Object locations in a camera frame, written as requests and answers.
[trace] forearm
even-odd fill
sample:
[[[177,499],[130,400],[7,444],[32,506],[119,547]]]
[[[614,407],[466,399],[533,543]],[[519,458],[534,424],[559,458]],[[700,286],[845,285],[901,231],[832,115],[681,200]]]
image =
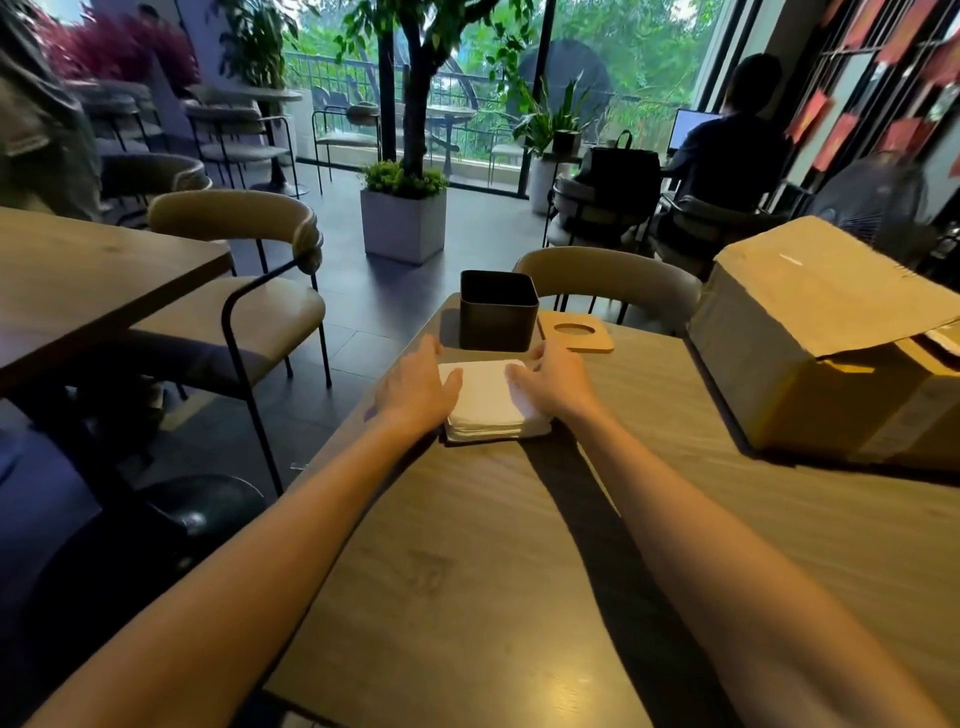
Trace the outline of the forearm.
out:
[[[615,418],[570,424],[747,724],[948,725],[839,602]]]
[[[373,421],[140,613],[29,726],[227,725],[296,628],[377,485],[412,445]]]

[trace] dark shirt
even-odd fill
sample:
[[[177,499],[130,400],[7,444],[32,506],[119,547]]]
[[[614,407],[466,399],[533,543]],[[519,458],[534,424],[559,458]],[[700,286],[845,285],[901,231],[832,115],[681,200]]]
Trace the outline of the dark shirt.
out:
[[[726,209],[752,211],[780,181],[789,141],[766,119],[736,113],[690,132],[665,177],[681,178],[686,195]]]

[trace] laptop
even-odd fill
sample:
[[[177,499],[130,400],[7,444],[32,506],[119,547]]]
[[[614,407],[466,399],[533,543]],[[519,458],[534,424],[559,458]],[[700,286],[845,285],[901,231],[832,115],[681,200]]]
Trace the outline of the laptop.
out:
[[[670,134],[670,144],[666,153],[670,157],[677,154],[686,138],[694,129],[708,121],[719,119],[718,113],[707,113],[706,111],[694,111],[693,109],[677,109],[677,115],[673,120],[673,132]]]

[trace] metal chair leg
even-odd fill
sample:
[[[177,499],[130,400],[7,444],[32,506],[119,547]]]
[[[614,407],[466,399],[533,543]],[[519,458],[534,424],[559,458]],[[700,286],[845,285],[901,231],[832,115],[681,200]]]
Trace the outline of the metal chair leg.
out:
[[[256,430],[256,438],[260,441],[260,448],[263,450],[263,456],[267,460],[267,470],[270,471],[270,478],[274,482],[276,497],[283,495],[283,483],[280,481],[280,473],[276,469],[274,453],[270,450],[270,442],[267,440],[267,432],[263,428],[263,422],[260,420],[260,413],[256,408],[256,402],[253,400],[253,391],[249,390],[245,397],[247,408],[250,410],[250,418],[253,420],[253,429]]]
[[[326,337],[324,336],[324,325],[320,324],[320,351],[324,353],[324,371],[326,372],[326,388],[333,386],[333,380],[330,378],[330,362],[326,358]]]

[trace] napkin stack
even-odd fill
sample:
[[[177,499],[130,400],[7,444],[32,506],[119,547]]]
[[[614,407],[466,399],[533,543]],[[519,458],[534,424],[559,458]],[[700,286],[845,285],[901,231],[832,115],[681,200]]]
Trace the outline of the napkin stack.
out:
[[[441,381],[446,381],[454,369],[464,370],[464,387],[446,420],[447,440],[472,443],[538,437],[550,432],[550,418],[507,379],[508,364],[524,366],[518,359],[440,365]]]

